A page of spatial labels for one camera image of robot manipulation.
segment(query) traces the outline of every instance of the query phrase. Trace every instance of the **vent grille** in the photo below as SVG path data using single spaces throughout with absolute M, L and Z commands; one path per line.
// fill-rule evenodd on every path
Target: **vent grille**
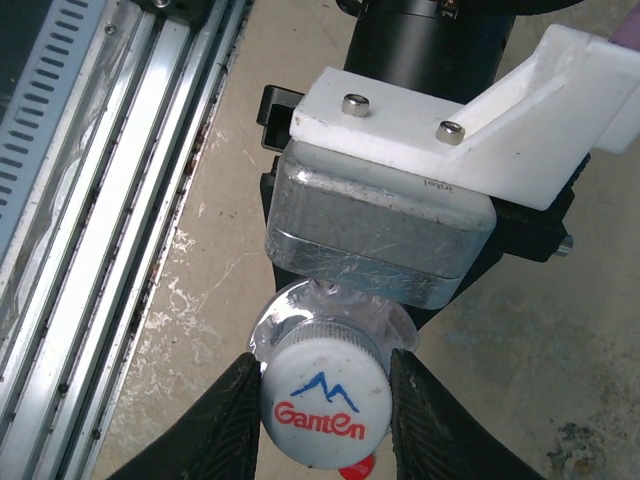
M 0 126 L 0 260 L 107 0 L 54 0 Z

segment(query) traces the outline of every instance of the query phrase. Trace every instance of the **bottle cap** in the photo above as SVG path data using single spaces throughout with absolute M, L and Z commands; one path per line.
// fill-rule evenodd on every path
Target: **bottle cap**
M 266 368 L 261 414 L 275 445 L 313 468 L 354 465 L 389 431 L 391 388 L 376 348 L 331 320 L 294 328 Z

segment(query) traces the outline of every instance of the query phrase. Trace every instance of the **black cylinder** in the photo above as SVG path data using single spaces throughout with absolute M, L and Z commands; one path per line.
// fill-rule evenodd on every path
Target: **black cylinder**
M 344 69 L 465 104 L 491 86 L 515 17 L 365 0 Z

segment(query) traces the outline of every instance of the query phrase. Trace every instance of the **bolt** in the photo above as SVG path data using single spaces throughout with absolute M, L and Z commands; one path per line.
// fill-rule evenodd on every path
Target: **bolt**
M 558 257 L 566 257 L 571 253 L 571 250 L 573 250 L 573 235 L 569 234 L 564 237 L 555 255 Z
M 369 113 L 369 99 L 356 93 L 345 95 L 342 100 L 342 113 L 352 117 L 366 117 Z
M 118 33 L 118 27 L 116 27 L 113 23 L 107 23 L 104 27 L 104 33 L 113 37 L 116 33 Z
M 447 145 L 460 145 L 464 140 L 464 127 L 456 122 L 445 120 L 440 123 L 436 138 Z

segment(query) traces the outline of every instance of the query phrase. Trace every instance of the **red label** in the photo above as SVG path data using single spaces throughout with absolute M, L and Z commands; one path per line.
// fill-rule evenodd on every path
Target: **red label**
M 293 425 L 305 430 L 315 430 L 339 437 L 350 436 L 353 439 L 364 440 L 365 426 L 360 423 L 351 423 L 351 416 L 346 413 L 329 415 L 310 415 L 296 412 L 289 402 L 280 402 L 275 408 L 275 417 L 283 425 Z
M 364 480 L 371 475 L 371 472 L 373 472 L 375 463 L 373 455 L 369 455 L 361 462 L 350 467 L 341 468 L 338 471 L 340 472 L 340 475 L 342 475 L 342 478 L 346 480 Z

